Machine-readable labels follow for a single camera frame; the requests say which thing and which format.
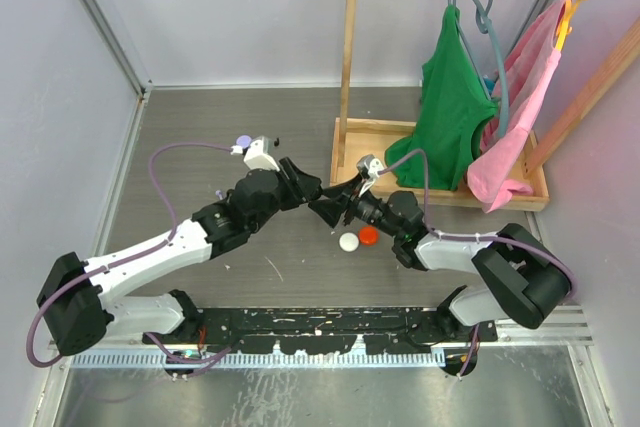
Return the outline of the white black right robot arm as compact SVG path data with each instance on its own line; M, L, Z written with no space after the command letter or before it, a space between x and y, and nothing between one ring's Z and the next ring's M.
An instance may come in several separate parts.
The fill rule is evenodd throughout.
M524 227L506 225L496 233L461 235L430 229L414 193L396 191L382 200L362 193L364 180L330 187L309 207L328 225L358 219L393 239L396 260L408 269L476 275L477 286L461 287L441 305L444 337L459 341L474 325L510 319L536 329L573 292L568 269Z

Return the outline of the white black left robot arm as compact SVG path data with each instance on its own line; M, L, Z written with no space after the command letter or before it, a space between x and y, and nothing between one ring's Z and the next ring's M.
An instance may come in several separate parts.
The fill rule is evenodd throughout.
M135 297L133 291L178 269L246 244L266 222L318 199L321 180L289 158L274 170L252 169L225 198L170 231L116 253L80 259L70 252L53 264L36 298L60 357L79 354L108 337L151 332L178 343L194 340L200 319L182 291Z

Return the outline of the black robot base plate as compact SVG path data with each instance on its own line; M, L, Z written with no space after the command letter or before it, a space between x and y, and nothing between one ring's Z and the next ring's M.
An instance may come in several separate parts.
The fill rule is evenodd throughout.
M444 343L466 344L471 327L424 307L206 308L186 325L157 338L166 346L199 344L209 352L230 347L245 354L346 354L356 342L365 353L429 353Z

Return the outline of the white round charging case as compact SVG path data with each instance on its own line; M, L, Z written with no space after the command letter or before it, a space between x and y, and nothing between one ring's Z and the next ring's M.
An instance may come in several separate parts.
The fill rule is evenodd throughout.
M344 252L354 252L360 245L359 238L356 234L351 232L343 233L339 238L339 247Z

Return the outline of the orange earbud charging case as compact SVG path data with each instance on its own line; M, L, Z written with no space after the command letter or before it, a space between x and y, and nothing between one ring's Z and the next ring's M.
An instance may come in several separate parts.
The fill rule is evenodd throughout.
M364 226L358 232L358 239L362 245L373 246L379 241L379 232L372 226Z

